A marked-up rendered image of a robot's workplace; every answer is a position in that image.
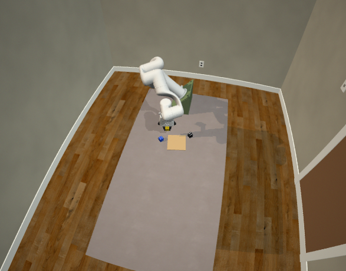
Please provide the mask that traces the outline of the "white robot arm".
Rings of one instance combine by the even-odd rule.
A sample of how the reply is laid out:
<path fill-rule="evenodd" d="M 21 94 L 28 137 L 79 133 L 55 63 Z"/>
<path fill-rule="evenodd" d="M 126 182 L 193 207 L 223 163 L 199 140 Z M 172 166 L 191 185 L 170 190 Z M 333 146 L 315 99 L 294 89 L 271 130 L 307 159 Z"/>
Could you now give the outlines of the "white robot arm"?
<path fill-rule="evenodd" d="M 154 57 L 149 63 L 139 67 L 142 83 L 145 86 L 154 88 L 159 96 L 167 96 L 176 102 L 172 107 L 172 102 L 164 98 L 160 102 L 160 116 L 164 121 L 169 121 L 184 114 L 183 106 L 180 101 L 187 92 L 187 89 L 173 81 L 162 69 L 164 62 L 160 57 Z"/>

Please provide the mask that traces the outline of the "tan mat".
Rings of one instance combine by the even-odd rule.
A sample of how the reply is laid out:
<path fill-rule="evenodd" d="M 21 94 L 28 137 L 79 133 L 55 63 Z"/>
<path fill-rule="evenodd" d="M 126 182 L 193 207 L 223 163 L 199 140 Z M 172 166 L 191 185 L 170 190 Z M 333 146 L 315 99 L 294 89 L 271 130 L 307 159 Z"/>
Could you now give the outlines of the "tan mat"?
<path fill-rule="evenodd" d="M 167 150 L 186 150 L 186 136 L 168 135 Z"/>

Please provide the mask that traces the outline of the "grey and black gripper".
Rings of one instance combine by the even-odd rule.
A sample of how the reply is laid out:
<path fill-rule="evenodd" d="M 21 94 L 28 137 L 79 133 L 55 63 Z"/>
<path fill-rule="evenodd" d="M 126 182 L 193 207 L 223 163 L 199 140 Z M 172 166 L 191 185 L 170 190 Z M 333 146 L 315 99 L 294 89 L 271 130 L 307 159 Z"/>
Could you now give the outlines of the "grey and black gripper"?
<path fill-rule="evenodd" d="M 158 122 L 158 125 L 162 126 L 164 130 L 165 130 L 165 127 L 169 127 L 169 131 L 170 131 L 171 127 L 176 125 L 176 122 L 174 121 L 174 119 L 169 121 L 164 121 L 162 117 L 160 116 L 160 121 Z"/>

